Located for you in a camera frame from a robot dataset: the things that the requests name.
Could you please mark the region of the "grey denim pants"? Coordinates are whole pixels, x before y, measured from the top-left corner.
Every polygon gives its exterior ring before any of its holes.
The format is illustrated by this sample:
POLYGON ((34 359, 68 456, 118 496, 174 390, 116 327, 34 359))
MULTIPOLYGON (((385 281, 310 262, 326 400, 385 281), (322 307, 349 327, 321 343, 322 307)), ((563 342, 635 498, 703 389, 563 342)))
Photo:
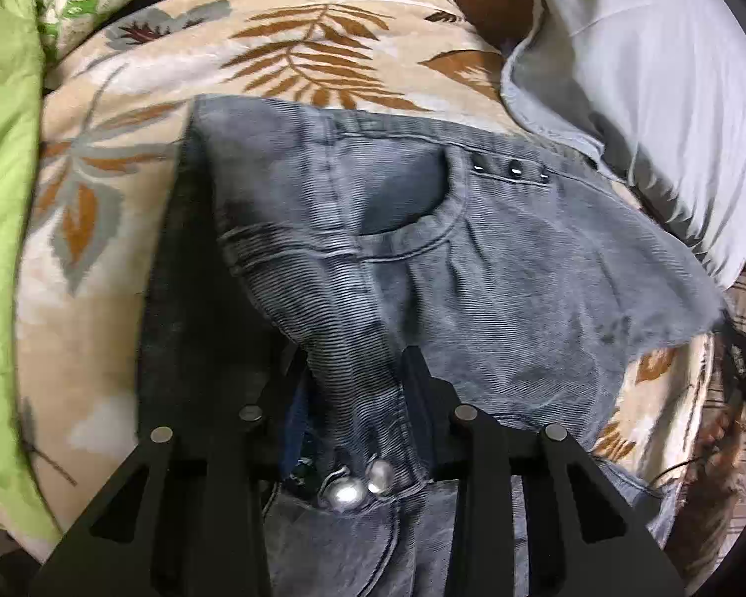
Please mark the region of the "grey denim pants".
POLYGON ((592 447, 630 363, 717 325, 697 257, 582 156, 467 125, 240 96, 189 111, 146 295, 138 420, 237 414, 307 352, 300 468, 265 509, 279 596, 436 596, 408 346, 501 423, 592 447))

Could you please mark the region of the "brown striped floral quilt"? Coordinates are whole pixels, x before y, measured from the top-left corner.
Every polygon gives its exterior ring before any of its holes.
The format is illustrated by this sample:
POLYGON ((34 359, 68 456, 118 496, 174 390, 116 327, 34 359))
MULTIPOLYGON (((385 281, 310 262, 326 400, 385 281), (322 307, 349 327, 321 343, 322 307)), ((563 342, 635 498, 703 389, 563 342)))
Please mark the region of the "brown striped floral quilt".
POLYGON ((717 342, 693 460, 682 469, 680 507, 664 546, 689 595, 746 528, 746 396, 737 382, 744 372, 740 350, 717 342))

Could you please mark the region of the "lime green sheet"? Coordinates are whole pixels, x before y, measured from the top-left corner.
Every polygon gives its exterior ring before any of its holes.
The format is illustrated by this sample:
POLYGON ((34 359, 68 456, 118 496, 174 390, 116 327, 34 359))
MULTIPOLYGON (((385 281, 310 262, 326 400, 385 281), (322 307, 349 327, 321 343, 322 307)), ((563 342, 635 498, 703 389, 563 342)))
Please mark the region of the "lime green sheet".
POLYGON ((47 557, 60 531, 19 427, 14 294, 37 167, 44 66, 36 0, 0 0, 0 528, 38 558, 47 557))

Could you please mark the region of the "light grey pillow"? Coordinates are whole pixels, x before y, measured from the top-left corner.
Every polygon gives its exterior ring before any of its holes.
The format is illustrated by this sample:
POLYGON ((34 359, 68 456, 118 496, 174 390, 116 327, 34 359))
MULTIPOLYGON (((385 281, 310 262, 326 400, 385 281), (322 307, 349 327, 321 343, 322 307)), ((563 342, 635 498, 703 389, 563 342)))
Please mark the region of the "light grey pillow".
POLYGON ((746 34, 724 0, 535 0, 513 119, 631 188, 722 286, 746 264, 746 34))

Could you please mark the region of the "beige leaf print blanket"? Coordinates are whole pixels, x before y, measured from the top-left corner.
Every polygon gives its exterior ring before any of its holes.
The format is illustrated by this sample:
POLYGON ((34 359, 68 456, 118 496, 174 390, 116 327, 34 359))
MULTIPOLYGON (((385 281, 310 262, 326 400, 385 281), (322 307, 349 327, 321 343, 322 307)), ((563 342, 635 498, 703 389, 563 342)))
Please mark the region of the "beige leaf print blanket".
MULTIPOLYGON (((146 295, 200 96, 445 121, 544 140, 502 100, 501 51, 451 0, 137 0, 47 78, 18 278, 22 428, 70 527, 137 441, 146 295)), ((629 364, 592 447, 655 534, 675 516, 704 334, 629 364)))

